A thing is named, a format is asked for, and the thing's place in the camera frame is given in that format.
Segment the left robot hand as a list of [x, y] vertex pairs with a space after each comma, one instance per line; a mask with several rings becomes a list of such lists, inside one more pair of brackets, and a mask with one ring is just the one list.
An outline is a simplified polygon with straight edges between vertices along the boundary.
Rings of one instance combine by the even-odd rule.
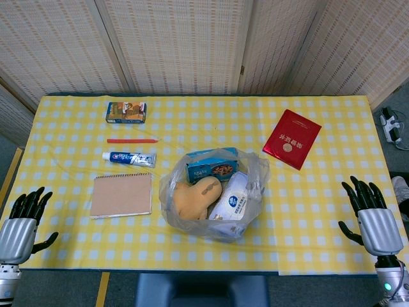
[[31, 255], [49, 248], [57, 239], [52, 233], [43, 242], [35, 243], [36, 233], [45, 206], [52, 196], [41, 187], [29, 194], [20, 195], [14, 202], [8, 219], [1, 227], [1, 265], [17, 266]]

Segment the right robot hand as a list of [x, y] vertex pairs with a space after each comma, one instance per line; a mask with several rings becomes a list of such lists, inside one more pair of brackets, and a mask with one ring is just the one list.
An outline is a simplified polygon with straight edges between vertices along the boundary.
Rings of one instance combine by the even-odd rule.
[[364, 246], [373, 256], [395, 256], [403, 249], [403, 241], [396, 219], [387, 208], [378, 186], [351, 176], [353, 186], [343, 182], [351, 207], [357, 218], [360, 233], [353, 233], [344, 221], [338, 225], [342, 233], [353, 242]]

